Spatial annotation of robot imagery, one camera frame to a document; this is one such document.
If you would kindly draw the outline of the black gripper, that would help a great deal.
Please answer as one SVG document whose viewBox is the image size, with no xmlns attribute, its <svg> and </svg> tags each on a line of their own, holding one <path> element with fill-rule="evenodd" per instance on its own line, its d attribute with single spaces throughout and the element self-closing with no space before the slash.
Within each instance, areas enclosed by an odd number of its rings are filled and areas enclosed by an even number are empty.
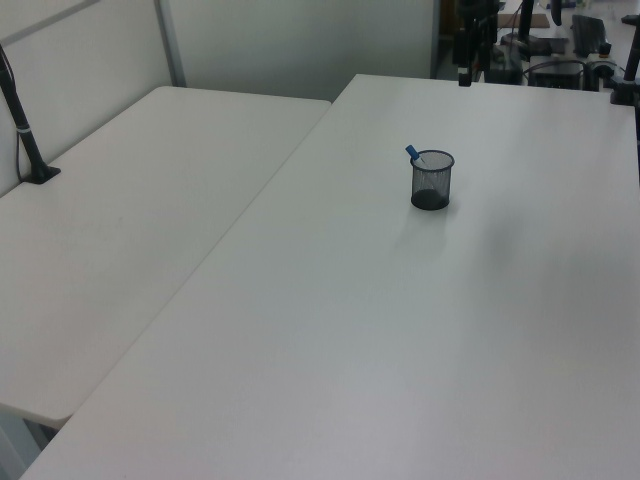
<svg viewBox="0 0 640 480">
<path fill-rule="evenodd" d="M 472 59 L 470 58 L 469 32 L 478 26 L 478 64 L 481 71 L 491 66 L 494 45 L 497 41 L 497 20 L 500 10 L 498 0 L 458 0 L 456 14 L 464 28 L 454 35 L 452 61 L 457 65 L 458 84 L 469 87 L 472 83 Z"/>
</svg>

